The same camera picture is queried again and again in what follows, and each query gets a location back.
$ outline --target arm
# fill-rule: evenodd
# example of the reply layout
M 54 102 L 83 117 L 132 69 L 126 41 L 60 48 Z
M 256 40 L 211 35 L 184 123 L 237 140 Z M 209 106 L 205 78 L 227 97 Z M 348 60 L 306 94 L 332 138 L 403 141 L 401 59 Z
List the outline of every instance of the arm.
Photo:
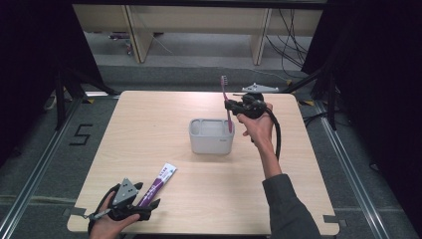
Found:
M 264 190 L 270 206 L 271 238 L 320 238 L 317 225 L 307 208 L 296 197 L 292 183 L 282 169 L 274 154 L 272 144 L 273 122 L 265 113 L 258 119 L 248 119 L 238 114 L 246 131 L 258 149 L 261 157 L 264 175 Z

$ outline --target white toothpaste tube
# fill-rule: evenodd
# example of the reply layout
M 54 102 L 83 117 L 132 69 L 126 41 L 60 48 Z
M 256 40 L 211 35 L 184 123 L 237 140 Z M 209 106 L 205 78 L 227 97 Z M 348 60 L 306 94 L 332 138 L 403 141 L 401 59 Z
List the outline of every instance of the white toothpaste tube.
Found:
M 170 179 L 176 169 L 177 168 L 175 166 L 166 162 L 159 172 L 157 178 L 155 178 L 151 187 L 149 187 L 148 191 L 145 193 L 142 199 L 140 199 L 139 203 L 137 203 L 137 206 L 148 206 L 159 189 L 161 189 L 161 187 L 168 181 L 168 179 Z

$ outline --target hand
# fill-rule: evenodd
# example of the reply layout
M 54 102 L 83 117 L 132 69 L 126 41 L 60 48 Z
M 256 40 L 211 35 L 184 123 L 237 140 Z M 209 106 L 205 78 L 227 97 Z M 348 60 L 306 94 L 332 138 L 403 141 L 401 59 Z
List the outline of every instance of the hand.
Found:
M 272 110 L 273 105 L 267 103 L 267 108 Z M 243 136 L 249 135 L 257 148 L 263 143 L 271 143 L 274 123 L 268 113 L 263 113 L 258 119 L 249 119 L 243 114 L 238 114 L 237 119 L 246 127 Z
M 273 110 L 273 105 L 267 103 L 267 108 Z M 249 119 L 245 115 L 238 114 L 237 119 L 242 122 L 246 131 L 243 136 L 250 136 L 252 142 L 258 148 L 261 161 L 263 163 L 264 175 L 266 178 L 282 173 L 279 161 L 274 154 L 273 143 L 271 141 L 273 135 L 273 121 L 268 113 L 263 113 L 257 119 Z
M 108 197 L 105 199 L 105 203 L 103 203 L 102 207 L 100 208 L 100 212 L 103 212 L 107 209 L 109 201 L 114 194 L 115 192 L 112 192 L 108 195 Z M 114 239 L 126 226 L 137 221 L 137 219 L 139 219 L 139 214 L 131 215 L 121 221 L 114 221 L 109 218 L 108 215 L 105 215 L 94 224 L 90 238 Z

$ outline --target black cable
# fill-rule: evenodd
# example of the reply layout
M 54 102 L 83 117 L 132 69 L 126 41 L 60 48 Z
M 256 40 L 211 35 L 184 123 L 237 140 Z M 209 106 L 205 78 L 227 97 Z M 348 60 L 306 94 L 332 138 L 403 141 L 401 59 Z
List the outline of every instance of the black cable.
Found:
M 335 113 L 342 113 L 342 111 L 340 111 L 340 110 L 336 110 L 336 111 L 334 111 L 334 112 L 335 112 Z M 310 125 L 310 123 L 311 123 L 313 120 L 318 119 L 318 118 L 320 118 L 320 117 L 325 117 L 326 115 L 328 115 L 328 112 L 323 112 L 323 113 L 319 113 L 319 114 L 316 114 L 316 115 L 311 116 L 311 117 L 306 117 L 306 118 L 304 118 L 305 127 L 308 127 L 308 125 Z
M 283 13 L 282 13 L 282 11 L 281 11 L 281 9 L 279 9 L 279 13 L 280 13 L 280 16 L 282 17 L 282 20 L 283 20 L 283 22 L 284 22 L 284 24 L 285 24 L 285 27 L 286 27 L 286 29 L 288 30 L 288 39 L 287 39 L 287 42 L 285 43 L 284 41 L 282 41 L 281 39 L 280 39 L 280 37 L 279 37 L 279 39 L 283 42 L 283 43 L 285 43 L 285 45 L 287 45 L 288 43 L 289 43 L 289 39 L 290 38 L 292 38 L 292 41 L 294 42 L 294 44 L 295 44 L 295 46 L 296 46 L 296 48 L 295 48 L 295 50 L 297 51 L 297 53 L 298 53 L 298 57 L 299 57 L 299 59 L 301 60 L 301 61 L 304 61 L 305 60 L 305 58 L 304 58 L 304 56 L 302 56 L 302 51 L 299 49 L 299 48 L 302 48 L 306 53 L 308 52 L 304 47 L 302 47 L 302 45 L 301 44 L 299 44 L 298 43 L 298 41 L 296 40 L 296 35 L 295 35 L 295 25 L 294 25 L 294 20 L 295 20 L 295 10 L 294 9 L 291 9 L 291 27 L 289 28 L 289 26 L 288 26 L 288 24 L 287 24 L 287 22 L 286 22 L 286 20 L 285 20 L 285 17 L 283 16 Z
M 267 36 L 267 40 L 270 43 L 270 45 L 273 47 L 274 50 L 276 50 L 277 53 L 279 53 L 280 55 L 282 55 L 283 57 L 287 58 L 289 61 L 291 61 L 293 64 L 297 65 L 298 67 L 301 67 L 302 64 L 298 61 L 296 61 L 294 58 L 292 58 L 291 56 L 287 55 L 286 53 L 284 53 L 282 50 L 280 50 L 271 40 L 270 38 Z
M 285 69 L 285 66 L 284 66 L 284 64 L 283 64 L 283 58 L 287 58 L 289 61 L 291 61 L 293 64 L 295 64 L 296 66 L 298 66 L 298 67 L 302 67 L 302 65 L 301 65 L 301 63 L 299 63 L 299 62 L 297 62 L 295 59 L 293 59 L 292 57 L 290 57 L 289 55 L 287 55 L 286 53 L 284 53 L 284 52 L 282 52 L 278 47 L 276 47 L 274 44 L 273 44 L 273 42 L 271 42 L 271 40 L 268 38 L 268 36 L 266 36 L 267 37 L 267 40 L 268 40 L 268 42 L 270 43 L 270 45 L 273 47 L 273 49 L 274 50 L 276 50 L 276 52 L 277 53 L 279 53 L 280 55 L 282 55 L 282 71 L 287 75 L 287 76 L 289 76 L 289 77 L 291 77 L 291 78 L 300 78 L 301 79 L 301 77 L 296 77 L 296 76 L 293 76 L 293 75 L 290 75 L 287 71 L 286 71 L 286 69 Z
M 277 38 L 279 38 L 279 40 L 283 43 L 283 45 L 287 45 L 287 43 L 285 41 L 283 41 L 283 39 L 281 39 L 279 35 L 277 35 Z M 288 45 L 288 48 L 290 48 L 292 50 L 295 50 L 295 51 L 300 51 L 302 54 L 307 54 L 308 53 L 307 51 L 298 50 L 297 48 L 294 48 L 294 47 L 292 47 L 290 45 Z
M 266 108 L 265 112 L 268 113 L 268 115 L 270 116 L 271 120 L 274 123 L 274 126 L 276 127 L 276 136 L 277 136 L 276 157 L 277 157 L 277 160 L 279 160 L 280 159 L 280 149 L 282 148 L 282 131 L 280 129 L 280 124 L 277 121 L 276 117 L 274 116 L 273 111 Z

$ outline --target wire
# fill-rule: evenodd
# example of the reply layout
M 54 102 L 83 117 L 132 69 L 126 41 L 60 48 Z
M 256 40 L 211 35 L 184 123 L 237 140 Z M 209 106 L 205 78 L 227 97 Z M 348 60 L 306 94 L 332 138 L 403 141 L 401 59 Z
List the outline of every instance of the wire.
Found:
M 266 108 L 265 112 L 268 113 L 268 115 L 270 115 L 270 118 L 273 121 L 274 126 L 276 127 L 276 135 L 277 135 L 276 157 L 277 157 L 277 160 L 279 160 L 280 150 L 282 148 L 282 131 L 280 130 L 280 124 L 277 121 L 276 116 L 274 116 L 273 111 L 271 111 L 269 108 Z
M 334 113 L 342 113 L 342 111 L 340 111 L 340 110 L 335 110 L 335 111 L 334 111 Z M 308 127 L 308 125 L 310 125 L 310 123 L 311 123 L 312 121 L 314 121 L 315 119 L 318 119 L 318 118 L 321 118 L 321 117 L 326 117 L 326 115 L 328 115 L 328 112 L 319 113 L 319 114 L 316 114 L 316 115 L 311 116 L 311 117 L 304 117 L 305 127 Z
M 294 50 L 296 50 L 296 52 L 298 54 L 298 58 L 301 61 L 301 67 L 302 67 L 303 66 L 303 63 L 305 61 L 305 58 L 304 58 L 303 54 L 306 54 L 308 51 L 304 47 L 302 47 L 301 44 L 299 44 L 298 41 L 296 40 L 295 24 L 294 24 L 294 22 L 295 22 L 295 10 L 294 9 L 291 9 L 291 23 L 290 23 L 290 27 L 288 26 L 288 23 L 286 22 L 286 19 L 283 16 L 283 13 L 282 13 L 281 9 L 279 9 L 279 13 L 280 13 L 280 16 L 282 17 L 283 23 L 284 23 L 287 31 L 288 31 L 288 38 L 287 38 L 286 42 L 284 42 L 280 38 L 280 36 L 278 36 L 279 40 L 285 45 L 285 48 L 284 48 L 283 52 L 286 51 L 287 46 L 289 46 L 289 40 L 292 39 L 292 41 L 295 44 L 295 47 L 294 48 L 293 47 L 290 47 L 290 46 L 289 47 L 292 48 L 292 49 L 294 49 Z
M 280 50 L 271 40 L 268 36 L 266 36 L 268 42 L 270 43 L 270 45 L 273 47 L 274 50 L 276 50 L 277 53 L 279 53 L 280 55 L 282 55 L 282 57 L 287 58 L 289 61 L 291 61 L 293 64 L 295 64 L 298 67 L 301 67 L 302 64 L 298 61 L 296 61 L 294 58 L 292 58 L 291 56 L 287 55 L 284 51 Z

